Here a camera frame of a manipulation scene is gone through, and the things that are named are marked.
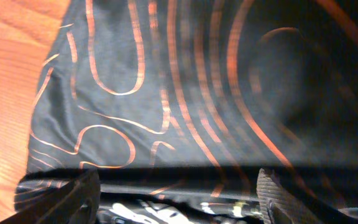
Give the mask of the black printed cycling jersey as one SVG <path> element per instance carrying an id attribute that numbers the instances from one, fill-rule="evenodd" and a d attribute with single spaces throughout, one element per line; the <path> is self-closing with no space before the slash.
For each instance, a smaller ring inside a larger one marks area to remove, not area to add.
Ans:
<path id="1" fill-rule="evenodd" d="M 72 1 L 21 211 L 85 169 L 99 223 L 260 223 L 261 169 L 358 208 L 358 1 Z"/>

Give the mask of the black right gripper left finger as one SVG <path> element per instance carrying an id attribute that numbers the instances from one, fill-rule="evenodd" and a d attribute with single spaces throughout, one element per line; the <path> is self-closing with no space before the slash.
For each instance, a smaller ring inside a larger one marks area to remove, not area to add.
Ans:
<path id="1" fill-rule="evenodd" d="M 19 211 L 0 224 L 95 224 L 101 184 L 96 170 L 87 170 L 57 189 L 19 202 Z"/>

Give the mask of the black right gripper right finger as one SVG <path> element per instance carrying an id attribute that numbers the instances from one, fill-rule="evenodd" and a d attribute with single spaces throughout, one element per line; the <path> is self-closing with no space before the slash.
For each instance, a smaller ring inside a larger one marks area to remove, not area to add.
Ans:
<path id="1" fill-rule="evenodd" d="M 259 170 L 257 196 L 264 223 L 349 223 L 350 217 L 309 196 L 302 190 L 289 192 L 276 173 Z"/>

